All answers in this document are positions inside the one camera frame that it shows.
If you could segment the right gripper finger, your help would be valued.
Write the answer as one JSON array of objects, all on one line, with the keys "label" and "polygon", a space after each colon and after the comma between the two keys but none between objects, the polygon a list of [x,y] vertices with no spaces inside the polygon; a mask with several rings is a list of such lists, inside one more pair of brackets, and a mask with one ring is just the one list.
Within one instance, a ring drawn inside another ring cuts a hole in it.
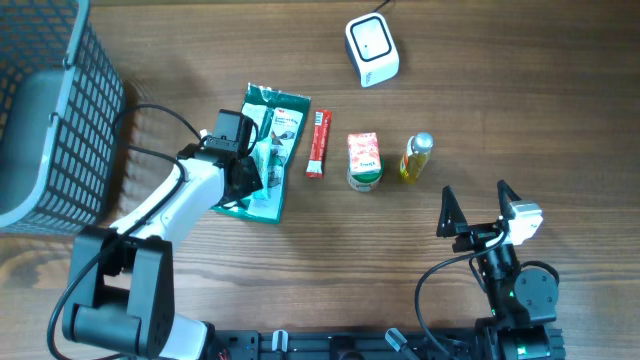
[{"label": "right gripper finger", "polygon": [[504,219],[512,219],[513,214],[510,208],[510,203],[513,201],[520,201],[521,197],[513,191],[505,180],[498,181],[497,191],[501,216]]},{"label": "right gripper finger", "polygon": [[441,211],[436,236],[447,238],[461,235],[467,231],[468,223],[453,189],[450,186],[445,186],[442,189]]}]

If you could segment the teal snack packet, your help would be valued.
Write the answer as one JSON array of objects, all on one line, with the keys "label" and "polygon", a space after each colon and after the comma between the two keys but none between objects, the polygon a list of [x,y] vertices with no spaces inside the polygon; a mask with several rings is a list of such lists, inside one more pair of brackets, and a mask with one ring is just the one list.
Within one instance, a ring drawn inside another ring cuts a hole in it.
[{"label": "teal snack packet", "polygon": [[279,175],[278,170],[274,165],[270,164],[272,157],[276,154],[277,149],[268,138],[259,141],[251,152],[251,156],[256,163],[259,178],[263,185],[261,190],[258,190],[253,194],[254,199],[270,199],[270,188],[281,183],[281,176]]}]

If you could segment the green 3M package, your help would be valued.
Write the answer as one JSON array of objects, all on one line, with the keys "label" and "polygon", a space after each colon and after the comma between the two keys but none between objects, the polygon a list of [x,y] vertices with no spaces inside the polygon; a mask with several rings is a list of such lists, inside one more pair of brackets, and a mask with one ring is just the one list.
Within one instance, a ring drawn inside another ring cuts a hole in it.
[{"label": "green 3M package", "polygon": [[286,180],[291,159],[301,138],[311,105],[311,98],[250,83],[241,113],[257,124],[250,144],[268,138],[277,149],[270,164],[281,176],[281,183],[270,188],[271,198],[257,200],[252,195],[226,205],[214,206],[216,212],[264,223],[280,222],[286,193]]}]

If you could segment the yellow dish soap bottle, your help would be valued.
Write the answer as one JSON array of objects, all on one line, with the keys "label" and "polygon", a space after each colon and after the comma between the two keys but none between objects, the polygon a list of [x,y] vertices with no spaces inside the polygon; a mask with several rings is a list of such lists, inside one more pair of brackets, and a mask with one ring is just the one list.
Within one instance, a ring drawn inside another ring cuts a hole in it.
[{"label": "yellow dish soap bottle", "polygon": [[428,132],[412,136],[399,164],[400,178],[406,183],[415,183],[430,159],[434,139]]}]

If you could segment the red stick sachet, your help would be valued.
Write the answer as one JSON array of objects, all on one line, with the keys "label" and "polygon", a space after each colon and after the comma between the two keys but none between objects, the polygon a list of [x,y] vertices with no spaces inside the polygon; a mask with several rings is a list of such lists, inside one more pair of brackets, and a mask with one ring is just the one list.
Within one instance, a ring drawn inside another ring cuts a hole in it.
[{"label": "red stick sachet", "polygon": [[331,121],[332,112],[330,110],[317,110],[315,112],[311,153],[306,168],[306,176],[308,178],[323,177],[323,163]]}]

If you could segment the orange jar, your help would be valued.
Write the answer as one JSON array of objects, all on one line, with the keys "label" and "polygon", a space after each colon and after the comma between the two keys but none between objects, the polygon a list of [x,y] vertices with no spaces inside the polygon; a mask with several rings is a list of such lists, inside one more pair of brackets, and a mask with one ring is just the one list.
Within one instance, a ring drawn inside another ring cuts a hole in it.
[{"label": "orange jar", "polygon": [[373,190],[378,185],[384,169],[377,135],[374,132],[349,134],[347,144],[349,185],[359,192]]}]

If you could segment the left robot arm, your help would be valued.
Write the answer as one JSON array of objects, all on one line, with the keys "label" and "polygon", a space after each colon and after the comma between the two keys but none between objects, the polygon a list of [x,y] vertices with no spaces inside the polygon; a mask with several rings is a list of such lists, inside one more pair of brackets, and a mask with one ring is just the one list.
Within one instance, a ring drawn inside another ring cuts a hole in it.
[{"label": "left robot arm", "polygon": [[250,155],[258,135],[250,117],[219,111],[212,132],[168,157],[170,175],[134,212],[80,231],[47,329],[55,358],[57,328],[112,359],[229,358],[213,324],[176,313],[173,255],[205,212],[262,189]]}]

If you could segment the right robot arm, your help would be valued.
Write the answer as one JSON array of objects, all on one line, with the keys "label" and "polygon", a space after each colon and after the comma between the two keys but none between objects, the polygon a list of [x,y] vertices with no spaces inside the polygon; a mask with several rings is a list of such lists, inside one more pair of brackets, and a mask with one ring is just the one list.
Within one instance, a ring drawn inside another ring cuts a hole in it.
[{"label": "right robot arm", "polygon": [[560,276],[551,265],[521,262],[516,248],[534,236],[542,209],[521,199],[501,180],[497,184],[500,216],[492,223],[467,222],[451,187],[442,190],[436,235],[453,237],[455,253],[472,256],[472,273],[487,295],[492,315],[474,328],[476,359],[564,359],[562,331],[556,321]]}]

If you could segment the white barcode scanner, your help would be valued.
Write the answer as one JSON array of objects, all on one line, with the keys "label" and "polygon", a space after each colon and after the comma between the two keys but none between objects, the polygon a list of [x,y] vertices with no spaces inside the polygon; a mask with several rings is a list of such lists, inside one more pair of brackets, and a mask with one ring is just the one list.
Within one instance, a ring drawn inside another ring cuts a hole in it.
[{"label": "white barcode scanner", "polygon": [[397,75],[400,59],[386,19],[378,12],[354,18],[344,32],[346,53],[363,88]]}]

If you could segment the grey plastic mesh basket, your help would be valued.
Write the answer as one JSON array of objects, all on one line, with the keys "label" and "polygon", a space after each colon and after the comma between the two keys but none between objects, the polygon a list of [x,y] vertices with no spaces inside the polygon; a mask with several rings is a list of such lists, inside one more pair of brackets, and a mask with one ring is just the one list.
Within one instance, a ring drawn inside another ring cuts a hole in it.
[{"label": "grey plastic mesh basket", "polygon": [[68,235],[106,208],[124,108],[87,1],[1,4],[1,230]]}]

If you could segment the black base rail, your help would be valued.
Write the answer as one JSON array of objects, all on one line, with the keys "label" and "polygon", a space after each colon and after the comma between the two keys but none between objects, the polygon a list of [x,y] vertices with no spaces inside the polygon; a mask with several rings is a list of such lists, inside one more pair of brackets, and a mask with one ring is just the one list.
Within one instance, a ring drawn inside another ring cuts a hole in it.
[{"label": "black base rail", "polygon": [[245,359],[544,359],[566,358],[562,331],[445,328],[432,331],[439,350],[421,332],[287,332],[217,330],[202,358]]}]

